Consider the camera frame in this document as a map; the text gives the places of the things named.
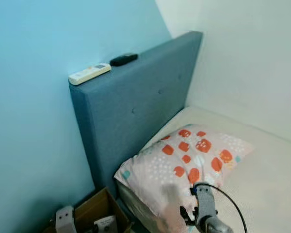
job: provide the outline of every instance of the white wall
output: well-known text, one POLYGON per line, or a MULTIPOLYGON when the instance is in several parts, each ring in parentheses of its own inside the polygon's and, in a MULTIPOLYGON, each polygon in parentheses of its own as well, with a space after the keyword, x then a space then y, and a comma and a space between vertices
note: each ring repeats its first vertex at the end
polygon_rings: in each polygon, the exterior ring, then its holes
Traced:
POLYGON ((291 141, 291 0, 157 0, 172 36, 205 33, 187 99, 291 141))

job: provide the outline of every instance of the gray device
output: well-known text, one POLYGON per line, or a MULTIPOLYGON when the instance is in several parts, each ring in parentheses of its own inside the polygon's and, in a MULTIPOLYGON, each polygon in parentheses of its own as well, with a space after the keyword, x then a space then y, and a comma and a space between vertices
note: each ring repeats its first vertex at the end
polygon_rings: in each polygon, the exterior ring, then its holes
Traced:
POLYGON ((218 218, 218 212, 215 209, 214 196, 210 185, 200 183, 191 188, 191 194, 198 201, 198 207, 195 207, 191 220, 186 209, 181 206, 180 214, 184 218, 187 226, 196 226, 201 233, 233 233, 233 230, 218 218))

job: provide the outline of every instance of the white bed sheet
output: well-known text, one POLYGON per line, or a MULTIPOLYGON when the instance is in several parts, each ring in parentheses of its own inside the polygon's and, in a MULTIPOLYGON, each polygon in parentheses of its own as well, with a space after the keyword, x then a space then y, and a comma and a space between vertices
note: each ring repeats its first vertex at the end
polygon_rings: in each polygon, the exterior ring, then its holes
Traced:
MULTIPOLYGON (((256 128, 240 124, 206 110, 187 107, 171 119, 144 149, 187 124, 205 124, 235 135, 255 146, 226 179, 226 191, 241 209, 250 233, 291 233, 291 143, 256 128)), ((122 190, 128 207, 153 233, 157 231, 153 215, 133 193, 122 190)), ((243 232, 237 212, 222 198, 216 199, 220 219, 234 232, 243 232)))

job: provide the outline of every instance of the pillowcase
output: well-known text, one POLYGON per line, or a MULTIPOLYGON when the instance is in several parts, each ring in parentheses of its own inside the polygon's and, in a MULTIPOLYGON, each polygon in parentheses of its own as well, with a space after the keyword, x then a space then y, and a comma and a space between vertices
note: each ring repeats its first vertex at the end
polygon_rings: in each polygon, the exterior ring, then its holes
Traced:
POLYGON ((187 125, 128 159, 114 177, 163 218, 169 232, 186 232, 179 207, 192 213, 197 206, 190 187, 196 182, 222 186, 251 151, 252 146, 239 138, 187 125))

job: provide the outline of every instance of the bed frame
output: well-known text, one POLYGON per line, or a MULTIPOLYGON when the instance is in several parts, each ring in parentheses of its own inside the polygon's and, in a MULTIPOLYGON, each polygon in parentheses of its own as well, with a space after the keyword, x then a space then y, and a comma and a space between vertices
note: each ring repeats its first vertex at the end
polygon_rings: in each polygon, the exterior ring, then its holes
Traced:
POLYGON ((190 32, 140 54, 138 60, 70 85, 96 190, 117 197, 113 176, 183 109, 202 33, 190 32))

